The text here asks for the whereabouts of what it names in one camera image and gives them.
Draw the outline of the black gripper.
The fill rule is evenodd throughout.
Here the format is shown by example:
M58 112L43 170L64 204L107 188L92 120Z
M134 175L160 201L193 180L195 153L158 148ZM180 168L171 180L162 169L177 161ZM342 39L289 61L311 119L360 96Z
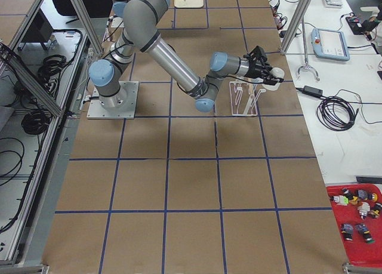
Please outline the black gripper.
M273 67L268 63L267 56L262 47L256 46L250 53L244 55L249 63L249 69L244 77L250 79L261 78L263 86L279 86L282 79L271 79L270 71Z

